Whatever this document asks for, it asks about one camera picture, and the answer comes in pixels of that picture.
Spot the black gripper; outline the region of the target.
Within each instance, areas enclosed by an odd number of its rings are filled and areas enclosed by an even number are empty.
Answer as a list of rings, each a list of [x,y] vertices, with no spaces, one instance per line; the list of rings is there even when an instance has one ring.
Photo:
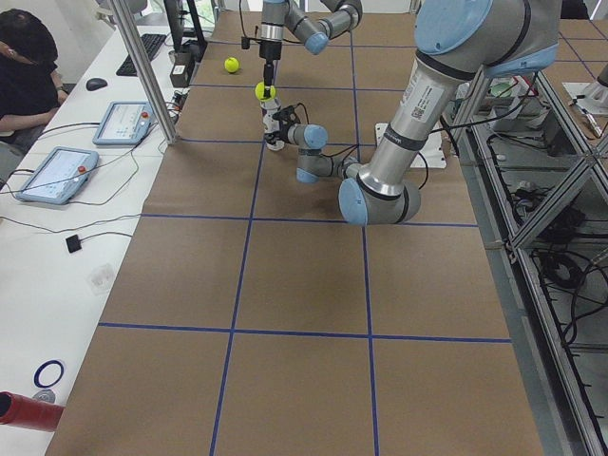
[[[283,109],[268,109],[266,118],[271,123],[278,123],[278,130],[275,135],[265,135],[264,141],[268,149],[281,149],[283,143],[291,143],[289,131],[294,126],[293,123],[282,123]]]
[[[273,88],[275,82],[275,64],[274,61],[281,59],[282,42],[260,39],[259,40],[259,57],[266,62],[263,69],[263,97],[274,98]]]

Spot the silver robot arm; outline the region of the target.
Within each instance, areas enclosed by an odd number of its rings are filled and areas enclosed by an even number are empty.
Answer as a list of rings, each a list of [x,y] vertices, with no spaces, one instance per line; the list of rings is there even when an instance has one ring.
[[[275,62],[281,58],[284,29],[311,54],[318,55],[332,39],[355,29],[363,17],[360,1],[322,1],[322,4],[331,14],[313,20],[295,1],[263,2],[259,37],[259,56],[265,61],[262,99],[273,98]]]
[[[256,95],[267,146],[297,147],[299,181],[341,178],[340,211],[355,225],[399,223],[418,212],[420,191],[405,174],[459,85],[478,70],[490,78],[536,72],[549,67],[557,55],[559,1],[426,1],[416,18],[417,49],[408,86],[371,161],[338,160],[322,152],[326,129],[290,119],[274,88],[285,29],[317,55],[331,39],[355,29],[363,17],[358,1],[325,5],[331,15],[313,21],[293,1],[264,2],[259,55],[265,65]]]

